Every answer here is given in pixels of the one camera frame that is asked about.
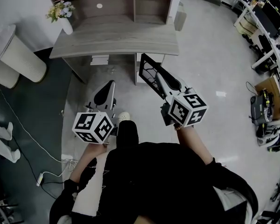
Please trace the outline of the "person's black trouser leg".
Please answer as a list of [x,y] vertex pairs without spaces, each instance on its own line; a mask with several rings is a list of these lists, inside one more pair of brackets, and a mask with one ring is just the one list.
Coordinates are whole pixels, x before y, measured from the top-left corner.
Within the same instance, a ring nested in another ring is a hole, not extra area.
[[139,136],[136,124],[132,120],[123,120],[118,126],[116,149],[133,151],[139,145]]

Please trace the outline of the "person's right forearm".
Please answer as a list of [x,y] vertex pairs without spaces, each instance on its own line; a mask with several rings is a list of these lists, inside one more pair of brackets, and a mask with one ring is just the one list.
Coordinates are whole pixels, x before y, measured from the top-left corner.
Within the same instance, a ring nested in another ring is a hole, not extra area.
[[181,127],[175,125],[175,131],[177,133],[179,143],[194,151],[206,165],[213,161],[213,156],[208,151],[193,126]]

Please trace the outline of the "open cardboard box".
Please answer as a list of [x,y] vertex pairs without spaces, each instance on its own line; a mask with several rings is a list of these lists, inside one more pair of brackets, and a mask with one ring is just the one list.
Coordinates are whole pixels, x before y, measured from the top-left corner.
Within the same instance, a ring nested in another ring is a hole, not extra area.
[[273,120],[280,120],[280,84],[277,76],[273,75],[270,78],[258,83],[254,86],[257,92],[266,89],[273,94]]

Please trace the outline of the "person's black and white top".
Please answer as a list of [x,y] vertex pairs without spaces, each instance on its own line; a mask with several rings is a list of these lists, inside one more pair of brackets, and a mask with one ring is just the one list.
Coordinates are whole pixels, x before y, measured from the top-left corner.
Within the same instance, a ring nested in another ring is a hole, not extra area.
[[49,224],[250,224],[259,209],[253,189],[213,160],[206,165],[176,143],[141,143],[93,159],[79,183],[64,182]]

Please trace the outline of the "black framed branch picture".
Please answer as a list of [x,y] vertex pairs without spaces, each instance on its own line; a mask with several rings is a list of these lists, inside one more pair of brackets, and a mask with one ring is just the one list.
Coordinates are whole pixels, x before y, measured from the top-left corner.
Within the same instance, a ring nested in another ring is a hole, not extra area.
[[[155,62],[147,54],[142,53],[139,76],[160,96],[155,79],[157,72],[164,78],[166,75],[169,75],[169,72],[166,71],[160,63]],[[180,88],[180,83],[173,76],[171,79],[169,79],[169,77],[165,79],[171,89],[178,90]]]

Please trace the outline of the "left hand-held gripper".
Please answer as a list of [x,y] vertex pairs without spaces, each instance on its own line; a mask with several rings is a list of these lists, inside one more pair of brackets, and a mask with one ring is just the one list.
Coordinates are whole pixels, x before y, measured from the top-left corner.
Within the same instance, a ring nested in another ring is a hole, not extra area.
[[72,131],[81,141],[103,144],[115,131],[116,118],[114,108],[116,106],[116,99],[114,92],[114,80],[104,83],[91,94],[86,111],[77,113]]

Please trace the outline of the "black wheeled machine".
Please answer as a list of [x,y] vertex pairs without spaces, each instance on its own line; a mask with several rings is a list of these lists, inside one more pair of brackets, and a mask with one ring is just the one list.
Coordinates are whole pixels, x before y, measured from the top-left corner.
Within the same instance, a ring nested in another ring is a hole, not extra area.
[[263,89],[259,95],[250,98],[252,123],[256,126],[267,124],[273,119],[273,94]]

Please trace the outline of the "yellow and blue flower bouquet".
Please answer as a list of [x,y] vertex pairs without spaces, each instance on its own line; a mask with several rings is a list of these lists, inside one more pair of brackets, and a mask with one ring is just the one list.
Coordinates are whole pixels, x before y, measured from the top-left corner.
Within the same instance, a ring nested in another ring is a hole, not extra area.
[[70,18],[75,10],[74,5],[70,1],[60,1],[53,5],[46,14],[46,18],[51,22],[59,19]]

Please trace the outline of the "white ribbed vase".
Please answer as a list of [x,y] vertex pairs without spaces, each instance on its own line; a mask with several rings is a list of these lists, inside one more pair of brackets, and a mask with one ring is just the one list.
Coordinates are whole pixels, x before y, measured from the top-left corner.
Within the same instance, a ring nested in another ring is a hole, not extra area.
[[71,35],[73,33],[73,28],[72,28],[70,21],[67,18],[60,18],[59,20],[63,27],[64,32],[67,35]]

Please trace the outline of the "white drawer cabinet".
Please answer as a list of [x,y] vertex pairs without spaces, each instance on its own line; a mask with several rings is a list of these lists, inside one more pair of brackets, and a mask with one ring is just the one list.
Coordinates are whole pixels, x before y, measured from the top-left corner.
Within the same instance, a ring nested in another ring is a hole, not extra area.
[[[140,72],[140,60],[142,53],[136,53],[135,55],[135,84],[145,84],[145,81],[139,76]],[[162,64],[165,58],[165,54],[147,53],[147,55],[155,62]]]

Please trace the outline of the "black office chair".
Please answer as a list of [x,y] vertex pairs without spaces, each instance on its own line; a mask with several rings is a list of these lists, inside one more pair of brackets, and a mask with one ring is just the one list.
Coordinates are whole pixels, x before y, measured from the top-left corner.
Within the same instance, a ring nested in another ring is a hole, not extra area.
[[258,37],[262,48],[260,49],[258,45],[250,45],[249,48],[254,50],[259,57],[263,57],[264,54],[272,51],[272,47],[265,35],[259,35]]

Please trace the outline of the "pile of black and white gear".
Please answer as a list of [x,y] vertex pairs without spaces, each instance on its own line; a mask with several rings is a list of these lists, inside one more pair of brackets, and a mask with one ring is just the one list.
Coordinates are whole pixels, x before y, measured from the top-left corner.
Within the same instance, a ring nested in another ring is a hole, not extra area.
[[259,147],[264,147],[268,152],[280,151],[280,125],[261,124],[256,131]]

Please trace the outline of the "black computer monitor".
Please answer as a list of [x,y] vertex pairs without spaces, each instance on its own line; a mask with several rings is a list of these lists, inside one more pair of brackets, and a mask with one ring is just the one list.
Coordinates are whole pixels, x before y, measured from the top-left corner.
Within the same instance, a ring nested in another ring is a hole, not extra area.
[[280,14],[269,1],[265,2],[262,11],[265,14],[263,26],[271,37],[275,37],[280,30]]
[[257,16],[258,20],[260,21],[260,23],[262,24],[264,29],[266,31],[268,31],[268,29],[270,28],[271,22],[270,22],[269,18],[267,17],[267,15],[263,12],[262,8],[259,5],[256,5],[253,8],[253,12]]

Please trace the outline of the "long white office desk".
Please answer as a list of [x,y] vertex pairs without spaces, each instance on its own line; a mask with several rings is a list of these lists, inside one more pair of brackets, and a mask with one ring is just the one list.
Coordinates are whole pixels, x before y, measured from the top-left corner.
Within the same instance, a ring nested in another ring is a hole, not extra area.
[[259,61],[255,62],[253,65],[251,65],[251,68],[255,69],[257,66],[260,65],[261,62],[268,59],[269,56],[271,56],[272,54],[275,54],[275,56],[276,56],[275,65],[278,66],[278,69],[279,69],[278,74],[279,74],[279,77],[280,77],[280,50],[277,48],[275,40],[270,37],[270,33],[267,32],[267,30],[265,29],[263,24],[260,22],[259,18],[256,16],[255,12],[253,11],[253,8],[252,8],[251,5],[246,3],[244,0],[234,0],[234,4],[232,5],[232,7],[234,7],[235,3],[238,2],[238,1],[243,3],[244,10],[240,14],[240,16],[237,18],[237,20],[234,22],[233,26],[236,27],[246,14],[250,14],[250,16],[256,22],[256,26],[265,35],[265,37],[267,38],[267,40],[270,43],[270,46],[272,48],[272,50],[270,52],[268,52],[267,54],[265,54],[264,57],[262,57]]

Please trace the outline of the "low white round stool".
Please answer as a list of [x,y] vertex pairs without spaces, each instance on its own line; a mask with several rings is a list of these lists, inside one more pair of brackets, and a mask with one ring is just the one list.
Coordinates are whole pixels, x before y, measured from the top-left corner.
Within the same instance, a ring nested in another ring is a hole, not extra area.
[[0,60],[0,84],[12,89],[17,85],[20,74]]

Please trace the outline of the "person's left forearm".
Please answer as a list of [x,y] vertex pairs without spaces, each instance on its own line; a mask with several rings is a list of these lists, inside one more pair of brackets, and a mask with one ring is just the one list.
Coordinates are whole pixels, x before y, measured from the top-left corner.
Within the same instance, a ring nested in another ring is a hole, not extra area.
[[75,183],[79,183],[80,177],[87,165],[96,157],[107,151],[106,144],[89,143],[85,148],[80,160],[70,174],[69,179]]

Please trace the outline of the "person's white shoe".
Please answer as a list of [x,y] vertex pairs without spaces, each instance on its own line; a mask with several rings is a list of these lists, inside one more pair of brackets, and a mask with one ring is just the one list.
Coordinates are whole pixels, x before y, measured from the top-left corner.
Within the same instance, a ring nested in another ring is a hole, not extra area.
[[117,116],[117,123],[120,124],[120,122],[122,121],[130,121],[130,114],[128,112],[121,112],[118,116]]

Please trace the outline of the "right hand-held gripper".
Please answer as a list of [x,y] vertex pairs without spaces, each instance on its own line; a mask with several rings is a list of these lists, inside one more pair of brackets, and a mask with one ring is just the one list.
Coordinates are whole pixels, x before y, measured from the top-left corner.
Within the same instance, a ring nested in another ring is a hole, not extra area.
[[[172,76],[180,83],[178,90],[171,89],[167,84],[165,78],[171,79]],[[166,100],[161,107],[165,125],[178,124],[188,127],[200,123],[207,112],[205,100],[193,88],[188,88],[189,86],[179,76],[169,72],[165,78],[159,72],[156,73],[155,79],[160,97]]]

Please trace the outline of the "small white box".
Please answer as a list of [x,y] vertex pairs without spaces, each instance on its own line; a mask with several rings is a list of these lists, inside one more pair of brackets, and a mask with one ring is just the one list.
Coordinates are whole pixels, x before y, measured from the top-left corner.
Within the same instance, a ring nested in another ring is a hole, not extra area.
[[95,55],[91,57],[90,65],[107,65],[109,63],[109,55]]

